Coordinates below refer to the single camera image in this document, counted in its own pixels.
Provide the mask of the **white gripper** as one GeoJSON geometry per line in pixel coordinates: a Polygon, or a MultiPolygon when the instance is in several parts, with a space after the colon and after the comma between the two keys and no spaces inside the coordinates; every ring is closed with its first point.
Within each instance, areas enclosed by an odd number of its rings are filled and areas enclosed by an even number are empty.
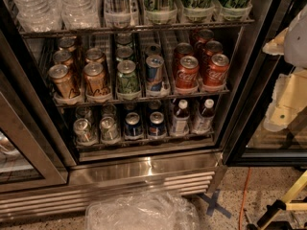
{"type": "Polygon", "coordinates": [[[286,128],[307,106],[307,70],[296,68],[289,75],[280,74],[272,92],[263,123],[272,132],[286,128]]]}

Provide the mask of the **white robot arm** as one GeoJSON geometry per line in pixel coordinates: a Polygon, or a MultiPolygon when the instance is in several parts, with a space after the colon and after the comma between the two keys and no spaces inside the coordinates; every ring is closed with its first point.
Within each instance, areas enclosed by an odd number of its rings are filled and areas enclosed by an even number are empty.
{"type": "Polygon", "coordinates": [[[283,56],[295,68],[292,74],[278,76],[265,114],[264,128],[277,132],[286,128],[307,106],[307,5],[262,51],[283,56]]]}

